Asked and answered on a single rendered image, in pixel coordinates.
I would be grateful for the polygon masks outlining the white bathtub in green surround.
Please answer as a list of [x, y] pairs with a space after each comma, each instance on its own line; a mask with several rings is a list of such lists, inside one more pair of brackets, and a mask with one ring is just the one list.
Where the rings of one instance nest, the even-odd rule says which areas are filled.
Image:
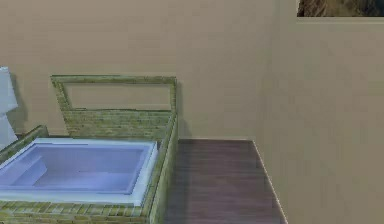
[[[0, 224], [165, 224], [178, 147], [173, 76], [54, 75], [64, 136], [39, 125], [0, 150]], [[86, 109], [72, 84], [164, 85], [167, 109]]]

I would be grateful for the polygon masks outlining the dark framed wall picture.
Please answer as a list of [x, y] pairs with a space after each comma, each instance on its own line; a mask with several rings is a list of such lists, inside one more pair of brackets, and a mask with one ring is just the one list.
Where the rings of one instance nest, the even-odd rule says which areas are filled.
[[300, 22], [384, 19], [384, 0], [297, 0]]

